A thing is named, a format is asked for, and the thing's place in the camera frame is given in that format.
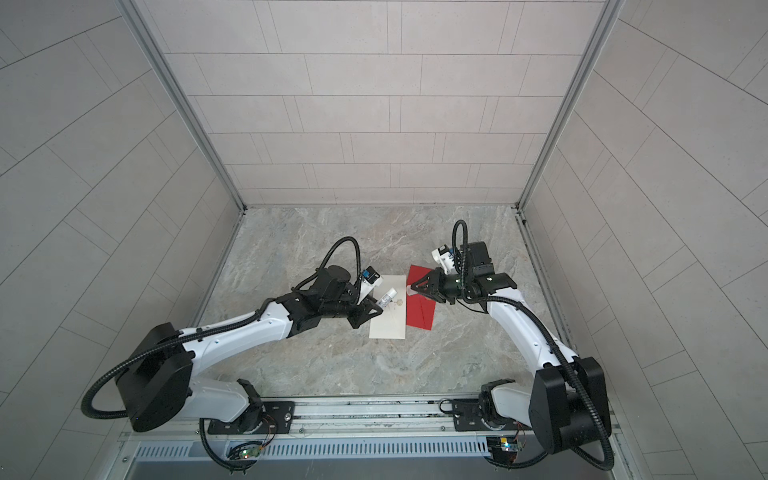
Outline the silver right corner post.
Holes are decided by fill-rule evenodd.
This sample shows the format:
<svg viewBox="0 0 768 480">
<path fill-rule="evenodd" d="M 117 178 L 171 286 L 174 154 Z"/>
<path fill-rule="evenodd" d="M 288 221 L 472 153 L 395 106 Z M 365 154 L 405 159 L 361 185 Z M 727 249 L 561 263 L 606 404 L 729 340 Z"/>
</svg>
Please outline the silver right corner post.
<svg viewBox="0 0 768 480">
<path fill-rule="evenodd" d="M 553 124 L 548 132 L 542 149 L 534 164 L 531 176 L 527 181 L 520 200 L 517 203 L 517 210 L 523 212 L 530 203 L 536 185 L 538 184 L 549 158 L 559 140 L 567 122 L 577 104 L 577 101 L 587 83 L 590 73 L 593 71 L 599 58 L 603 45 L 607 41 L 611 29 L 613 28 L 620 10 L 624 4 L 621 0 L 608 0 L 598 16 L 597 23 L 586 44 L 584 53 L 577 65 L 577 69 L 570 81 L 563 101 L 557 111 Z"/>
</svg>

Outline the white glue stick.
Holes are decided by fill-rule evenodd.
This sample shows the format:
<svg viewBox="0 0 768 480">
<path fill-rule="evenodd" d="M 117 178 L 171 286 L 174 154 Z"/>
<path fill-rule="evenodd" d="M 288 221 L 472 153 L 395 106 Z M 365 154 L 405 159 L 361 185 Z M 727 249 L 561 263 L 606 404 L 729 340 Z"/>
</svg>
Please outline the white glue stick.
<svg viewBox="0 0 768 480">
<path fill-rule="evenodd" d="M 378 301 L 377 306 L 384 309 L 386 308 L 397 296 L 397 290 L 390 288 Z"/>
</svg>

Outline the red paper envelope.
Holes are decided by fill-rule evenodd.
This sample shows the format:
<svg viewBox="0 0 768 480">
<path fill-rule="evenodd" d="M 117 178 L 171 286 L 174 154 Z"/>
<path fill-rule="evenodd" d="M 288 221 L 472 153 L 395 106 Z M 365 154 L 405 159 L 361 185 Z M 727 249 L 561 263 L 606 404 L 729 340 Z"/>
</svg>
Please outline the red paper envelope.
<svg viewBox="0 0 768 480">
<path fill-rule="evenodd" d="M 406 278 L 406 325 L 427 331 L 433 327 L 436 302 L 412 293 L 410 287 L 430 272 L 429 268 L 411 265 Z"/>
</svg>

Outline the cream paper envelope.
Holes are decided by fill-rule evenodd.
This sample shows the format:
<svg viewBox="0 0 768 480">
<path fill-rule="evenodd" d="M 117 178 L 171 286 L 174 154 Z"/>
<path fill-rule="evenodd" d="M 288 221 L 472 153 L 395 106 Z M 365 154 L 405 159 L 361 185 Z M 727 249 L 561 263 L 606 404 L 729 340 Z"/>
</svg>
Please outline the cream paper envelope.
<svg viewBox="0 0 768 480">
<path fill-rule="evenodd" d="M 383 275 L 381 283 L 372 291 L 375 300 L 380 300 L 391 289 L 396 291 L 393 299 L 383 307 L 383 313 L 370 320 L 370 339 L 396 339 L 406 337 L 406 277 L 404 275 Z"/>
</svg>

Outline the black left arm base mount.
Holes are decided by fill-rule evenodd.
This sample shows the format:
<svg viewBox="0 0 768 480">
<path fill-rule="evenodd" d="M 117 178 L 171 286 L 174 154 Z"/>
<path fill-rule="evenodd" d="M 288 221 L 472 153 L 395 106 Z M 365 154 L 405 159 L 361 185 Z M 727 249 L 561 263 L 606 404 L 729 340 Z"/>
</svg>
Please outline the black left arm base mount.
<svg viewBox="0 0 768 480">
<path fill-rule="evenodd" d="M 296 404 L 292 401 L 267 401 L 260 406 L 248 406 L 232 422 L 211 420 L 207 433 L 212 435 L 272 435 L 287 434 L 293 421 Z"/>
</svg>

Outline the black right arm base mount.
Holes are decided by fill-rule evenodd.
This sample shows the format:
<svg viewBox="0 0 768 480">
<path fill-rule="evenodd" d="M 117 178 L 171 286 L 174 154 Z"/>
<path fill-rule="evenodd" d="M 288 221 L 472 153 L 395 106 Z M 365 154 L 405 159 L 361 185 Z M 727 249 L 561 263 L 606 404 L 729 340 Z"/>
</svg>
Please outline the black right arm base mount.
<svg viewBox="0 0 768 480">
<path fill-rule="evenodd" d="M 438 409 L 449 416 L 457 432 L 512 431 L 529 432 L 531 428 L 515 420 L 488 420 L 478 399 L 443 399 Z"/>
</svg>

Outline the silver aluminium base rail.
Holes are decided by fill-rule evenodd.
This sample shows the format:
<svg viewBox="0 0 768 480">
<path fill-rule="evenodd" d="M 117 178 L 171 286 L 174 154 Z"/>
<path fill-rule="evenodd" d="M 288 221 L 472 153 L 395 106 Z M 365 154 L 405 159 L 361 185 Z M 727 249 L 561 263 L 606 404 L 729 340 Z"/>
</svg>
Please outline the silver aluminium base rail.
<svg viewBox="0 0 768 480">
<path fill-rule="evenodd" d="M 457 432 L 438 409 L 443 399 L 480 394 L 269 398 L 296 404 L 290 431 L 201 438 L 194 422 L 127 434 L 109 479 L 609 479 L 569 450 L 543 452 L 532 429 Z M 524 444 L 514 464 L 489 459 L 487 437 Z M 260 441 L 255 461 L 229 461 L 229 450 Z"/>
</svg>

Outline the green circuit board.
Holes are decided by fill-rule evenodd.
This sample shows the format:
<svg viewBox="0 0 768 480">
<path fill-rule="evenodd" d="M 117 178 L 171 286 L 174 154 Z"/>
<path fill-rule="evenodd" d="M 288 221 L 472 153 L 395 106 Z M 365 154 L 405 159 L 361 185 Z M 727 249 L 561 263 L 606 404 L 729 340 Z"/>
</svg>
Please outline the green circuit board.
<svg viewBox="0 0 768 480">
<path fill-rule="evenodd" d="M 260 441 L 250 441 L 232 447 L 227 455 L 229 461 L 255 461 L 264 450 Z"/>
<path fill-rule="evenodd" d="M 486 444 L 489 459 L 502 465 L 514 464 L 524 449 L 516 437 L 487 437 Z"/>
</svg>

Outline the silver aluminium corner post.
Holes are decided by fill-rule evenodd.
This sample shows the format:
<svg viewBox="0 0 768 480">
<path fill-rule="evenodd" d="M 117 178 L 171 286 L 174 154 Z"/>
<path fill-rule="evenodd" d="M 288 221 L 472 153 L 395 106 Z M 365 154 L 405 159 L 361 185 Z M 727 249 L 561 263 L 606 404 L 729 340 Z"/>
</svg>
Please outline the silver aluminium corner post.
<svg viewBox="0 0 768 480">
<path fill-rule="evenodd" d="M 231 176 L 226 171 L 207 133 L 204 131 L 203 125 L 192 108 L 188 97 L 182 91 L 179 82 L 174 76 L 168 61 L 165 59 L 159 44 L 150 32 L 136 2 L 117 0 L 116 6 L 203 156 L 222 181 L 238 210 L 241 214 L 244 214 L 247 211 L 247 206 L 239 195 Z"/>
</svg>

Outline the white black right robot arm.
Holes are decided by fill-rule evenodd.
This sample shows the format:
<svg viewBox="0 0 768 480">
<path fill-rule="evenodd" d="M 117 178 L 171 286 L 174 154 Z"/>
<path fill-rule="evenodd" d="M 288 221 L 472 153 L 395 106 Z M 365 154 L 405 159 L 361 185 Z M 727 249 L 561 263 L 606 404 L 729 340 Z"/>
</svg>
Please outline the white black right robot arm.
<svg viewBox="0 0 768 480">
<path fill-rule="evenodd" d="M 511 380 L 485 384 L 480 417 L 492 429 L 520 423 L 532 429 L 548 454 L 571 450 L 594 466 L 613 465 L 605 375 L 592 357 L 563 344 L 533 313 L 517 284 L 495 271 L 483 242 L 433 251 L 437 268 L 412 290 L 438 303 L 476 304 L 507 333 L 533 377 L 530 391 Z"/>
</svg>

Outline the right green circuit board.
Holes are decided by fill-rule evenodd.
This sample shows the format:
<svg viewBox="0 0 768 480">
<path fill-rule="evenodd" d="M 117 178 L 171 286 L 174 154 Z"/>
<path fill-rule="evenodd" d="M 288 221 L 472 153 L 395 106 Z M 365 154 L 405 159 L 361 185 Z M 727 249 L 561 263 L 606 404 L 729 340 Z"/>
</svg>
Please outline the right green circuit board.
<svg viewBox="0 0 768 480">
<path fill-rule="evenodd" d="M 514 464 L 524 449 L 516 437 L 487 437 L 486 444 L 489 459 L 502 465 Z"/>
</svg>

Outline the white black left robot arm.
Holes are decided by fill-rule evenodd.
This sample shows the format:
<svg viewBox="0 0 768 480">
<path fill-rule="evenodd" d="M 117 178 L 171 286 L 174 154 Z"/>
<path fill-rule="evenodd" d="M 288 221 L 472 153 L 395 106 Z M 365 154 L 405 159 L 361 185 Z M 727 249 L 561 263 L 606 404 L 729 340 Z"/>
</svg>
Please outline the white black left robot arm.
<svg viewBox="0 0 768 480">
<path fill-rule="evenodd" d="M 372 295 L 380 283 L 373 267 L 354 280 L 331 265 L 316 273 L 308 289 L 268 300 L 256 312 L 197 329 L 177 331 L 169 323 L 153 328 L 134 352 L 138 361 L 116 377 L 133 430 L 194 418 L 218 422 L 226 433 L 260 428 L 266 408 L 249 381 L 217 381 L 202 372 L 258 345 L 310 330 L 324 318 L 344 317 L 357 329 L 382 314 Z"/>
</svg>

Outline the left green circuit board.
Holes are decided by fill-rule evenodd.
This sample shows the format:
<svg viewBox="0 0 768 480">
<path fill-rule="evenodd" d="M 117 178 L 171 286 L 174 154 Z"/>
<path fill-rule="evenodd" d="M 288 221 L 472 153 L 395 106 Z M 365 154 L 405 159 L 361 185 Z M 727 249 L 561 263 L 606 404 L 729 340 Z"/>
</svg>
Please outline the left green circuit board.
<svg viewBox="0 0 768 480">
<path fill-rule="evenodd" d="M 260 441 L 250 441 L 232 447 L 227 455 L 229 461 L 255 461 L 264 450 Z"/>
</svg>

